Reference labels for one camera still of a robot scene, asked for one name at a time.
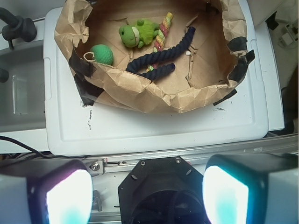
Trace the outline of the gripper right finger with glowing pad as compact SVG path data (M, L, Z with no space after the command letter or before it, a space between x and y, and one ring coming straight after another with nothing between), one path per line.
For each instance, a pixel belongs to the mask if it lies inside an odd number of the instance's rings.
M297 224L299 157L295 154L215 154L202 195L213 224Z

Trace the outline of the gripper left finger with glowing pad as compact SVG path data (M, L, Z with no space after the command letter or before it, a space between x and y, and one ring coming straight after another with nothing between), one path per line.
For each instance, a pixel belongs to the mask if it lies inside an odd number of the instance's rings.
M92 177L79 159L0 163L2 224L86 224L92 204Z

